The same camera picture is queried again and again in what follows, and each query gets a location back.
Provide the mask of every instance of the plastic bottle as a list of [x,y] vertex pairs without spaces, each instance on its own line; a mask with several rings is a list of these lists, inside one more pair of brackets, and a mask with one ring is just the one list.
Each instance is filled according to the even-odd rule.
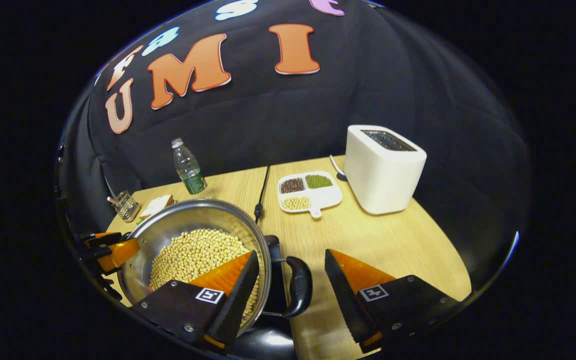
[[204,191],[208,184],[202,176],[201,168],[190,150],[184,146],[181,137],[172,140],[174,169],[179,178],[185,184],[190,194],[198,194]]

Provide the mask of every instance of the bread slice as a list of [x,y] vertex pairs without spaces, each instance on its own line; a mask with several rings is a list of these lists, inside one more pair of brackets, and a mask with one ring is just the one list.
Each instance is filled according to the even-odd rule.
[[153,201],[150,201],[148,207],[141,212],[139,219],[146,219],[168,205],[171,205],[173,202],[174,200],[171,194],[165,194],[162,197],[155,198]]

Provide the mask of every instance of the white divided plate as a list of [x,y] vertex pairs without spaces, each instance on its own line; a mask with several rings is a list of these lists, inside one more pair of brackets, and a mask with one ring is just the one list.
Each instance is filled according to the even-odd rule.
[[[308,175],[321,175],[329,178],[332,182],[331,186],[318,187],[316,189],[311,189],[308,187],[308,182],[306,182],[306,176]],[[301,178],[303,182],[302,191],[293,191],[291,193],[282,193],[282,183],[286,180]],[[284,200],[288,198],[301,198],[306,196],[310,199],[310,207],[308,209],[298,209],[298,210],[288,210],[284,207]],[[322,217],[322,209],[334,207],[338,203],[341,203],[342,199],[341,189],[335,179],[326,171],[310,171],[304,173],[294,173],[292,175],[284,176],[277,182],[277,199],[279,200],[279,207],[281,210],[287,213],[302,213],[310,212],[313,218],[317,219]]]

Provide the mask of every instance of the power cord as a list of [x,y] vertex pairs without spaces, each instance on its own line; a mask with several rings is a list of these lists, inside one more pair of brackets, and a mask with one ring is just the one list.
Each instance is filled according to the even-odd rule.
[[268,165],[268,167],[265,168],[265,178],[263,179],[263,187],[261,187],[261,194],[259,194],[259,202],[257,203],[257,205],[254,206],[254,223],[256,224],[259,223],[259,218],[261,218],[261,215],[264,211],[264,207],[261,204],[261,199],[264,196],[264,190],[266,189],[266,183],[268,182],[269,171],[270,171],[270,165]]

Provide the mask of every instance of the pot handle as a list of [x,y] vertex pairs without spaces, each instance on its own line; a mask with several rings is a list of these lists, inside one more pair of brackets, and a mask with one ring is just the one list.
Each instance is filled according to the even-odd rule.
[[294,318],[308,309],[313,299],[313,274],[304,260],[294,256],[285,259],[274,259],[273,262],[286,262],[292,271],[290,277],[290,305],[281,314],[276,312],[263,312],[266,315],[275,315],[284,319]]

